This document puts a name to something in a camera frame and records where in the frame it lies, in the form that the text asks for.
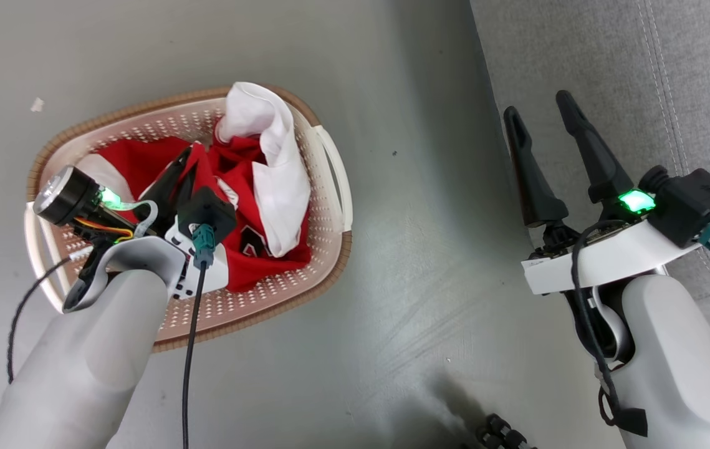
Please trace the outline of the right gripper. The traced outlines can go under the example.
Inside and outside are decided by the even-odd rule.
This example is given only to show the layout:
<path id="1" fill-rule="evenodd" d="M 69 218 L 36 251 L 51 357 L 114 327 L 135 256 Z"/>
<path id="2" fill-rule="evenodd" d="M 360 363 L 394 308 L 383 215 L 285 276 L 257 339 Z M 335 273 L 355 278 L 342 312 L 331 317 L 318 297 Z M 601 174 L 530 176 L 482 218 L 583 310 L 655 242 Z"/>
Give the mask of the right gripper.
<path id="1" fill-rule="evenodd" d="M 648 222 L 656 208 L 653 196 L 632 190 L 630 176 L 605 140 L 587 119 L 569 91 L 556 93 L 565 129 L 576 140 L 590 185 L 588 197 L 602 202 L 603 219 L 616 223 L 589 232 L 578 252 L 580 287 L 594 287 L 631 278 L 666 265 L 696 250 L 674 244 Z M 545 295 L 574 290 L 572 250 L 580 233 L 565 224 L 568 208 L 546 181 L 532 153 L 532 137 L 514 106 L 503 113 L 503 122 L 521 200 L 526 228 L 543 226 L 544 243 L 522 262 L 532 293 Z"/>

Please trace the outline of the beige perforated laundry basket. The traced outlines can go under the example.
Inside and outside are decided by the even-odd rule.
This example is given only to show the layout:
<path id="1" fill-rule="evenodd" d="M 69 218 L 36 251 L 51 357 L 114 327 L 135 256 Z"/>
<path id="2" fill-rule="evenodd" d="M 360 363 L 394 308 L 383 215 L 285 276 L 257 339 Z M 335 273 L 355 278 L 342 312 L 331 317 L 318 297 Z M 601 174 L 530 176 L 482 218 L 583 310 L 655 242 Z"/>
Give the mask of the beige perforated laundry basket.
<path id="1" fill-rule="evenodd" d="M 315 299 L 338 281 L 352 247 L 353 201 L 337 146 L 317 115 L 300 97 L 280 86 L 269 89 L 289 105 L 295 136 L 311 184 L 309 235 L 311 261 L 303 268 L 269 276 L 246 292 L 221 286 L 215 263 L 204 282 L 197 341 L 213 339 L 270 319 Z M 24 235 L 36 276 L 54 262 L 86 246 L 68 227 L 58 227 L 33 213 L 39 189 L 65 165 L 92 151 L 129 138 L 149 142 L 163 137 L 209 139 L 215 120 L 226 110 L 229 87 L 204 89 L 150 100 L 70 126 L 38 151 L 27 177 Z"/>

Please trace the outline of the grey fabric sofa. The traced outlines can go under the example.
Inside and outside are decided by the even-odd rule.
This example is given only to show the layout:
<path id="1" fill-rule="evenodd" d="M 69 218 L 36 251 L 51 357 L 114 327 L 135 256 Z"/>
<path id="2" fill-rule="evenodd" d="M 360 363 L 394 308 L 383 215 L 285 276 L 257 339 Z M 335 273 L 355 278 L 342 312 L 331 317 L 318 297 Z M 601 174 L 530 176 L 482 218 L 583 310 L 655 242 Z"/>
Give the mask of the grey fabric sofa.
<path id="1" fill-rule="evenodd" d="M 710 173 L 710 0 L 471 0 L 497 108 L 514 106 L 576 229 L 597 221 L 556 93 L 569 91 L 631 180 Z"/>

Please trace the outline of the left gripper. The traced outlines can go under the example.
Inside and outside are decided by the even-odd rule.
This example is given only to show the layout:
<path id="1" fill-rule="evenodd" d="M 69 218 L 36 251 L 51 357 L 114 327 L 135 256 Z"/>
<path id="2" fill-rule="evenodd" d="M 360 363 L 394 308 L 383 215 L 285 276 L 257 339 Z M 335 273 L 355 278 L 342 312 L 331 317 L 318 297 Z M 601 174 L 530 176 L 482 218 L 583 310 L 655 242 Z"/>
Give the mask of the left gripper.
<path id="1" fill-rule="evenodd" d="M 68 227 L 88 242 L 70 250 L 83 259 L 66 299 L 98 299 L 113 273 L 155 273 L 172 299 L 224 287 L 229 268 L 223 239 L 229 235 L 229 203 L 209 187 L 196 188 L 185 148 L 145 191 L 127 201 L 78 167 L 67 165 L 34 197 L 39 221 Z"/>

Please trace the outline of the red jersey with black number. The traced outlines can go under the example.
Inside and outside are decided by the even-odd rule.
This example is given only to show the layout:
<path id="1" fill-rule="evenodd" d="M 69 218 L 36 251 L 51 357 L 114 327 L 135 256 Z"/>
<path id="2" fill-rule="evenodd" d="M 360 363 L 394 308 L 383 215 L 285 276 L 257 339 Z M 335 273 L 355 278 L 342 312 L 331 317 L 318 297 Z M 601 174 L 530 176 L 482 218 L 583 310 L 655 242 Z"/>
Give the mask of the red jersey with black number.
<path id="1" fill-rule="evenodd" d="M 237 228 L 223 241 L 230 291 L 244 292 L 261 279 L 306 267 L 312 258 L 307 244 L 308 210 L 297 247 L 282 258 L 275 258 L 267 248 L 266 231 L 253 195 L 252 166 L 266 162 L 258 137 L 235 137 L 229 144 L 213 140 L 209 148 L 178 137 L 153 142 L 118 140 L 84 157 L 78 166 L 124 202 L 138 202 L 185 148 L 192 148 L 189 167 L 196 173 L 197 187 L 210 187 L 236 210 Z"/>

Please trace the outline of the white garment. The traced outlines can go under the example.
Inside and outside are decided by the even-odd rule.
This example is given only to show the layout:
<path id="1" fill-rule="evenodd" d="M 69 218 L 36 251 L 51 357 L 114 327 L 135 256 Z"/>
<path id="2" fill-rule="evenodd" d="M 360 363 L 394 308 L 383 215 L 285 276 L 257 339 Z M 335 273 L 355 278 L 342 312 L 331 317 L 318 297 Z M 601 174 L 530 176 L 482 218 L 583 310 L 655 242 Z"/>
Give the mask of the white garment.
<path id="1" fill-rule="evenodd" d="M 292 111 L 279 95 L 262 85 L 236 82 L 214 130 L 215 139 L 224 144 L 235 137 L 258 137 L 266 162 L 252 166 L 253 195 L 275 258 L 299 245 L 311 194 L 294 125 Z"/>

